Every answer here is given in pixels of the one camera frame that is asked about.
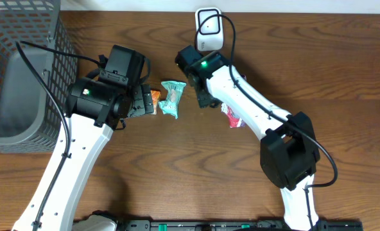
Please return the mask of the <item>orange white snack packet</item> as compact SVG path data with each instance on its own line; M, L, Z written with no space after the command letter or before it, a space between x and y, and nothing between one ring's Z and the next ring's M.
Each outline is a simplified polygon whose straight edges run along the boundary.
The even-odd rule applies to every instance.
M160 95L161 95L161 92L159 90L151 90L151 97L152 97L152 102L153 102L153 112L151 113L152 115L157 114L157 107L158 107Z

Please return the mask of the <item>teal snack packet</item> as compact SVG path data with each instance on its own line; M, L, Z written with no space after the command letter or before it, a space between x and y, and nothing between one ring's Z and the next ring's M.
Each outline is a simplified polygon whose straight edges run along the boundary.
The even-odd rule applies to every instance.
M170 114L178 118L178 104L182 97L186 83L181 81L162 81L161 85L168 91L163 101L159 101L159 107L163 114Z

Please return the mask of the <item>purple red snack bag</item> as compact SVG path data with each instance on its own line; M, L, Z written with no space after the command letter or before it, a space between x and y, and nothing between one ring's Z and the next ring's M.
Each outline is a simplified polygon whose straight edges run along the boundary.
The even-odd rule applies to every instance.
M221 104L221 111L227 116L227 119L229 120L229 126L231 128L239 128L246 126L244 120L242 120L242 118L235 114L227 104Z

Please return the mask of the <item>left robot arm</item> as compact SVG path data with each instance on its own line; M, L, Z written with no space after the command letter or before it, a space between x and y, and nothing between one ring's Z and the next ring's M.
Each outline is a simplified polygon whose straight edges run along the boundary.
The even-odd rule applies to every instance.
M57 106L62 121L55 149L26 210L13 229L117 230L104 213L75 222L74 214L99 154L118 124L154 111L150 86L142 69L151 62L141 53L113 46L100 56L97 69L69 86L65 105Z

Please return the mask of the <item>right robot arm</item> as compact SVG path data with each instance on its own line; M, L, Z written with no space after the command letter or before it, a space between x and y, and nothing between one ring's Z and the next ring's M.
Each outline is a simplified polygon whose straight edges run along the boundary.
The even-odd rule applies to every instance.
M187 46L178 52L175 63L194 87L200 107L224 103L255 133L261 168L281 190L287 226L313 228L318 215L309 185L320 154L312 141L310 118L302 112L291 115L267 100L217 51L203 56Z

